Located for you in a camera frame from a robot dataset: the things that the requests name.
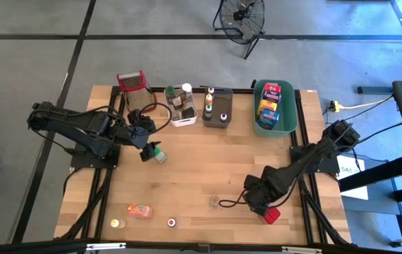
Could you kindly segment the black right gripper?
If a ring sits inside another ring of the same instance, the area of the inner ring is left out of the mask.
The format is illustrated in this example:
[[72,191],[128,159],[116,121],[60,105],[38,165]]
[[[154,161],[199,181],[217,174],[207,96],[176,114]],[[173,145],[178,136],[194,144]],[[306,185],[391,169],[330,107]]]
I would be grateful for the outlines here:
[[264,217],[269,209],[269,204],[277,201],[281,193],[277,189],[265,183],[256,176],[247,175],[244,180],[245,194],[243,199],[250,210]]

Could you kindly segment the red square spice tin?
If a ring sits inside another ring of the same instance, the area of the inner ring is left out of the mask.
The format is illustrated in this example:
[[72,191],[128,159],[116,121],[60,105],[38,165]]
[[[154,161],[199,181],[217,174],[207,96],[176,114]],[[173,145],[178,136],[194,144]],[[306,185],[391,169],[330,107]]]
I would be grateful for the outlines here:
[[280,211],[277,208],[273,207],[267,210],[266,215],[263,216],[262,219],[266,224],[273,224],[280,216]]

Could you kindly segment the orange baking soda box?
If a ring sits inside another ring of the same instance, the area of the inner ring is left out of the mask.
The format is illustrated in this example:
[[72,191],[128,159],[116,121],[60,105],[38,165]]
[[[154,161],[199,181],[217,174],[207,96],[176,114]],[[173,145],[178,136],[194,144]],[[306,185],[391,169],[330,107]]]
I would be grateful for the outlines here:
[[152,216],[152,208],[148,205],[137,205],[130,204],[128,206],[128,214],[129,217],[134,218],[150,218]]

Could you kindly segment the dark glass spice jar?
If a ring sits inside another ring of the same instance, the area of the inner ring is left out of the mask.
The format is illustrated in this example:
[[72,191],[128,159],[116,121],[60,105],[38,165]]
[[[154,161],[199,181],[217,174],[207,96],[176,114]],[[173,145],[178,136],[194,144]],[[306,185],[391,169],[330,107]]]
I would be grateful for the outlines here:
[[171,99],[173,107],[176,111],[183,110],[186,105],[186,93],[185,92],[175,92]]

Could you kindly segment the Rice Krispies cereal box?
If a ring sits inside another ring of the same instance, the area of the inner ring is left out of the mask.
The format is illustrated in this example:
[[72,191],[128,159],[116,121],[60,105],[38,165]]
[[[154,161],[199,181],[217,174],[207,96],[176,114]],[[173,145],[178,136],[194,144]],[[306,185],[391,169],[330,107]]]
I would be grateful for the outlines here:
[[275,111],[264,109],[257,119],[257,124],[267,130],[272,130],[279,122],[280,114]]

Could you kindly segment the Corn Pops cereal box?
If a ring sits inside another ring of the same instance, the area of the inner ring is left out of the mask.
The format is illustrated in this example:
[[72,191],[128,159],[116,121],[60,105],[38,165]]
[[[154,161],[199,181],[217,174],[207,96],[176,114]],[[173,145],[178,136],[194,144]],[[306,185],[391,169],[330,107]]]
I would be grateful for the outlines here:
[[258,112],[261,114],[265,109],[275,112],[277,110],[277,103],[270,100],[261,99],[258,107]]

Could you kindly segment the white plastic bin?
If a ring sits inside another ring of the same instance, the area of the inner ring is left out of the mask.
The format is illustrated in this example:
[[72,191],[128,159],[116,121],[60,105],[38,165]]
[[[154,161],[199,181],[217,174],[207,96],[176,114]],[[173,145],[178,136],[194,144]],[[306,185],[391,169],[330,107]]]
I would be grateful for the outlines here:
[[[171,85],[171,86],[173,86],[175,88],[175,92],[184,92],[182,90],[182,88],[181,88],[182,85]],[[165,95],[166,104],[167,104],[167,106],[169,108],[169,112],[171,113],[170,123],[171,123],[172,126],[174,126],[174,127],[182,127],[182,126],[192,125],[192,124],[194,124],[196,122],[196,120],[197,120],[197,109],[196,109],[196,106],[195,106],[193,92],[191,94],[186,93],[186,101],[185,101],[186,105],[185,105],[184,109],[186,109],[188,107],[192,107],[196,111],[195,117],[189,118],[189,119],[182,119],[181,118],[182,110],[176,111],[174,109],[173,104],[171,102],[171,99],[172,99],[173,96],[169,97],[169,96],[166,95],[166,88],[164,90],[164,95]]]

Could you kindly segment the silver aluminium bar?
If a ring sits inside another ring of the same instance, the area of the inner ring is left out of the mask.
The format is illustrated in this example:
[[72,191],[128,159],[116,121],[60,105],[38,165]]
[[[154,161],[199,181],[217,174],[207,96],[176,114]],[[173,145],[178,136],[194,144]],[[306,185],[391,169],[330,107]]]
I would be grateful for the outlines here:
[[282,246],[281,252],[291,254],[323,254],[322,249],[319,248],[307,248],[298,246]]
[[86,251],[114,250],[126,248],[126,243],[89,243]]

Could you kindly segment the grey translucent plastic bin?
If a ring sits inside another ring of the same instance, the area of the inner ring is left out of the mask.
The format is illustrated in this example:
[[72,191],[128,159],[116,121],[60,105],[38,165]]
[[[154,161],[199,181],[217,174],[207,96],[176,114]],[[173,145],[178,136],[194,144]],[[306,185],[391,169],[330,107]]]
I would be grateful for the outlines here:
[[[205,127],[208,128],[227,128],[232,120],[232,107],[233,107],[233,91],[230,88],[213,87],[214,94],[212,103],[212,117],[210,119],[205,118],[205,98],[202,113],[202,120]],[[208,87],[205,88],[205,97],[208,93]],[[222,113],[227,114],[227,120],[225,122],[220,121],[220,115]]]

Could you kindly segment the white paper sheet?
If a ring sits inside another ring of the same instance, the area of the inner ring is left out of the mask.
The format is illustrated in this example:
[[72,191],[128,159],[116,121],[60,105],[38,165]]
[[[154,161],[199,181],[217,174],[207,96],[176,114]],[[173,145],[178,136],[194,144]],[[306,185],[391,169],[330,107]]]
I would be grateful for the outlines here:
[[336,158],[339,172],[336,179],[339,181],[341,195],[348,198],[368,200],[367,186],[363,186],[355,175],[366,170],[363,159],[339,155]]

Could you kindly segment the teal plastic bin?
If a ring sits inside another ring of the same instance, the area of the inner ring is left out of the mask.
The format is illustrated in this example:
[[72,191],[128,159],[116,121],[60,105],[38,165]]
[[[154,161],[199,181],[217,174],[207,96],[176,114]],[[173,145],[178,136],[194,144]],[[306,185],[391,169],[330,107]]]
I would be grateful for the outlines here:
[[[264,85],[267,83],[276,83],[281,87],[282,99],[277,104],[276,113],[279,114],[279,120],[271,129],[261,127],[257,120],[258,107]],[[253,119],[254,131],[260,137],[282,138],[293,132],[298,126],[296,99],[292,84],[285,80],[259,80],[255,83],[253,91]]]

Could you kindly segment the black floor fan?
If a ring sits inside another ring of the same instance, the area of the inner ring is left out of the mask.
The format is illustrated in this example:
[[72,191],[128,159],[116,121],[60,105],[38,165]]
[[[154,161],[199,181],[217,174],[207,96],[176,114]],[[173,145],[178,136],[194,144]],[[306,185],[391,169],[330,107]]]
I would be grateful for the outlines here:
[[264,0],[220,0],[212,27],[221,30],[232,42],[247,45],[246,60],[264,37]]

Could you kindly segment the black table edge frame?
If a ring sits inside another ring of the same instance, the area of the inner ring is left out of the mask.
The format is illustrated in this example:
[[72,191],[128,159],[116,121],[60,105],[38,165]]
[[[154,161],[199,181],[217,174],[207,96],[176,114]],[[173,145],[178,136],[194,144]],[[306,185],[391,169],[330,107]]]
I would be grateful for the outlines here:
[[[212,251],[281,252],[282,246],[322,249],[323,254],[402,254],[402,252],[335,245],[320,236],[315,218],[303,218],[298,192],[294,192],[281,216],[266,224],[247,207],[211,208],[209,198],[236,197],[247,174],[261,174],[265,165],[289,163],[296,145],[318,141],[323,119],[314,90],[295,93],[298,126],[283,138],[260,138],[253,130],[251,89],[233,93],[233,118],[226,129],[206,128],[198,121],[183,128],[168,127],[158,134],[170,157],[165,163],[142,163],[133,149],[123,148],[112,170],[109,197],[92,216],[90,236],[69,240],[69,230],[86,207],[94,176],[83,169],[69,181],[61,206],[55,239],[0,245],[0,254],[63,254],[85,250],[89,243],[126,243],[126,248]],[[129,217],[130,204],[148,205],[150,218]],[[174,228],[167,220],[177,221]],[[122,229],[113,219],[124,219]]]

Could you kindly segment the black frame beam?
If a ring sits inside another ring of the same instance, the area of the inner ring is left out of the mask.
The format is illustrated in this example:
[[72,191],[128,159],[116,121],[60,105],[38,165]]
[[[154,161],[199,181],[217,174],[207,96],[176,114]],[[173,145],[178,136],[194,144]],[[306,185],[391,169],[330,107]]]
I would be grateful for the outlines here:
[[402,157],[356,174],[363,186],[402,175]]

